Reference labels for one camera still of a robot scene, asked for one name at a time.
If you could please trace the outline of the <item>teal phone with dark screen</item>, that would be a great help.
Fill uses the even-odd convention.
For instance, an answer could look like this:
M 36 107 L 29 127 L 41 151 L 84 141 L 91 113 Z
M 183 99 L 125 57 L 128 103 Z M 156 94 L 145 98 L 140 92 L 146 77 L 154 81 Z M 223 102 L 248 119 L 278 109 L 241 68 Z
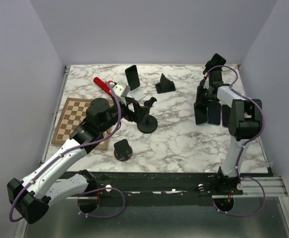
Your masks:
M 206 106 L 200 104 L 194 106 L 194 114 L 195 114 L 195 123 L 197 125 L 208 122 Z

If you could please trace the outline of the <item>black round base clamp stand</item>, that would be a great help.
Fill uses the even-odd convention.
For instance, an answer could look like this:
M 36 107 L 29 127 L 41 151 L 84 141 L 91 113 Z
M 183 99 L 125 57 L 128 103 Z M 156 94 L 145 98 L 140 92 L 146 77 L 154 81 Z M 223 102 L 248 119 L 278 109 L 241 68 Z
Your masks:
M 152 105 L 155 102 L 157 102 L 157 99 L 155 97 L 151 97 L 149 100 L 144 102 L 143 107 L 151 109 Z M 148 114 L 140 124 L 137 124 L 137 128 L 139 129 L 139 131 L 144 134 L 153 133 L 157 129 L 157 127 L 157 119 L 150 114 Z

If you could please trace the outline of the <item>blue phone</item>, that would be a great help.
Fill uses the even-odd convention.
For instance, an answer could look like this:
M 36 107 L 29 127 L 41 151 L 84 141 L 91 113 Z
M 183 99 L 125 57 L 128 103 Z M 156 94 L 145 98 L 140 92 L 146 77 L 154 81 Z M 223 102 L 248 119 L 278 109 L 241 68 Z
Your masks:
M 207 109 L 208 124 L 220 125 L 221 124 L 221 104 L 214 103 Z

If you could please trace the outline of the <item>purple phone with dark screen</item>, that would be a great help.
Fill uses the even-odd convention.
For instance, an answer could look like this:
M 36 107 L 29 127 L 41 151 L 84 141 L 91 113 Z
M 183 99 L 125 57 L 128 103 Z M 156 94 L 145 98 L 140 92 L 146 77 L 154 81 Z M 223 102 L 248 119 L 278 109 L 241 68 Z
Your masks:
M 228 127 L 230 118 L 231 108 L 228 105 L 222 105 L 221 115 L 222 115 L 222 126 Z

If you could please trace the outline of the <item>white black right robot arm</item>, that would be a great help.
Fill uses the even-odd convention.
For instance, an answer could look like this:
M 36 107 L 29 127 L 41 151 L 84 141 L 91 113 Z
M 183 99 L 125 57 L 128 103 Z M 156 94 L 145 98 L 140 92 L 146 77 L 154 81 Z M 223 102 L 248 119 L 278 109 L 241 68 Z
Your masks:
M 195 122 L 228 128 L 231 140 L 220 173 L 225 177 L 239 177 L 250 142 L 259 137 L 264 128 L 262 103 L 224 83 L 221 66 L 204 70 L 203 75 L 194 103 Z

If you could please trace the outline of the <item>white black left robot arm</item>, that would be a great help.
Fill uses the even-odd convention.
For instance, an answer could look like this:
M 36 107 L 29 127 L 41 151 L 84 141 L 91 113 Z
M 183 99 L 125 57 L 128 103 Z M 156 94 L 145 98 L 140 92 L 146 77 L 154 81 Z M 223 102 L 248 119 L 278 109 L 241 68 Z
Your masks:
M 126 102 L 122 102 L 114 96 L 113 101 L 111 106 L 104 98 L 92 100 L 85 119 L 47 162 L 23 179 L 13 178 L 8 182 L 11 222 L 24 219 L 33 224 L 47 213 L 52 204 L 60 200 L 78 194 L 89 196 L 98 195 L 103 190 L 114 190 L 113 187 L 99 187 L 87 170 L 79 171 L 62 182 L 57 181 L 74 163 L 112 137 L 119 130 L 122 119 L 135 122 L 143 133 L 153 133 L 157 129 L 157 120 L 153 120 L 152 129 L 145 129 L 156 98 L 151 97 L 142 106 L 133 98 L 126 98 Z

